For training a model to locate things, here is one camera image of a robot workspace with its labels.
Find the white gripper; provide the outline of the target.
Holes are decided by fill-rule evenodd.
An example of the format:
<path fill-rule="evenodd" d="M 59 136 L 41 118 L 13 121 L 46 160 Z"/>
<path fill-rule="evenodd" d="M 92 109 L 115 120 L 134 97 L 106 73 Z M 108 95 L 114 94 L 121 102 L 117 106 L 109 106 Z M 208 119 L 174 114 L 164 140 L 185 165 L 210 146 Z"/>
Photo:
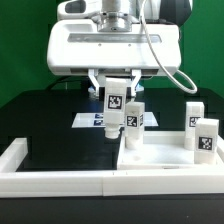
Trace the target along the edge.
<path fill-rule="evenodd" d="M 179 27 L 160 15 L 161 0 L 67 0 L 57 7 L 47 64 L 55 75 L 88 75 L 89 91 L 105 94 L 105 76 L 129 76 L 136 95 L 142 73 L 176 73 Z"/>

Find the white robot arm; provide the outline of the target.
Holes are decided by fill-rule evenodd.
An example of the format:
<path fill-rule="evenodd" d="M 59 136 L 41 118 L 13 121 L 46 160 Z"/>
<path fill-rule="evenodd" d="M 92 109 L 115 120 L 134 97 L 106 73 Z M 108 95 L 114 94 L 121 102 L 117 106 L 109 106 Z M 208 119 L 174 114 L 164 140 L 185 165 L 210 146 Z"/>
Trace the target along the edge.
<path fill-rule="evenodd" d="M 85 75 L 96 90 L 107 77 L 128 81 L 179 71 L 180 27 L 193 0 L 67 0 L 57 7 L 47 50 L 55 75 Z"/>

